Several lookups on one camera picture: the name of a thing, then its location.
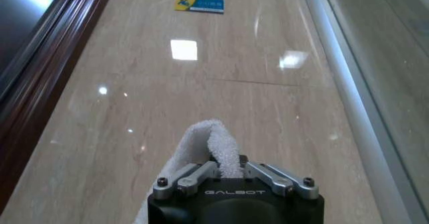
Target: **card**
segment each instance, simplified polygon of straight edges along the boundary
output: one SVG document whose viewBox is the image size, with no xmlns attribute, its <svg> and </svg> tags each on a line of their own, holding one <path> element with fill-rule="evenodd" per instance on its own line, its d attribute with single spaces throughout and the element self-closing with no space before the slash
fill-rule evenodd
<svg viewBox="0 0 429 224">
<path fill-rule="evenodd" d="M 211 12 L 223 14 L 223 0 L 175 0 L 177 11 Z"/>
</svg>

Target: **glass panel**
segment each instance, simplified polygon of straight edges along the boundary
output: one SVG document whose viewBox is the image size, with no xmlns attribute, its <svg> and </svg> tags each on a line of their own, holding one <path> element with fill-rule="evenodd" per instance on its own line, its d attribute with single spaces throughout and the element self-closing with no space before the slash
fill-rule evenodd
<svg viewBox="0 0 429 224">
<path fill-rule="evenodd" d="M 396 149 L 429 209 L 429 0 L 330 0 Z"/>
</svg>

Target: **white cloth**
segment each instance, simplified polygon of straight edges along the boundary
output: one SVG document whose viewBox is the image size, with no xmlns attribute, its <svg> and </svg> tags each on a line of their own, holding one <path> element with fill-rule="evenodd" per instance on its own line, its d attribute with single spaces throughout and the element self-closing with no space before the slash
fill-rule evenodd
<svg viewBox="0 0 429 224">
<path fill-rule="evenodd" d="M 242 178 L 240 148 L 219 120 L 206 120 L 189 127 L 158 177 L 170 177 L 189 163 L 205 163 L 210 154 L 219 162 L 222 178 Z M 147 223 L 146 200 L 151 193 L 153 189 L 145 198 L 135 224 Z"/>
</svg>

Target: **dark wood trim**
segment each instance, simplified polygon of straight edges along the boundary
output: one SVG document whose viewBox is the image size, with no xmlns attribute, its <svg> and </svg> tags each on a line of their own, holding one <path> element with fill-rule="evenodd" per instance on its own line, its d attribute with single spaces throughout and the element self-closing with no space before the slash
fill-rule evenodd
<svg viewBox="0 0 429 224">
<path fill-rule="evenodd" d="M 10 66 L 0 96 L 0 213 L 109 0 L 55 0 Z"/>
</svg>

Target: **polished floor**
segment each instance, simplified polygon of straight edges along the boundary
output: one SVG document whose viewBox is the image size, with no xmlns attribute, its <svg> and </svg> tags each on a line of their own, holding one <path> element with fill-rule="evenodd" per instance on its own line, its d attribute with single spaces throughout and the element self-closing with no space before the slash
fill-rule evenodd
<svg viewBox="0 0 429 224">
<path fill-rule="evenodd" d="M 0 223 L 131 223 L 210 118 L 250 159 L 316 178 L 326 223 L 381 223 L 305 0 L 225 1 L 110 0 Z"/>
</svg>

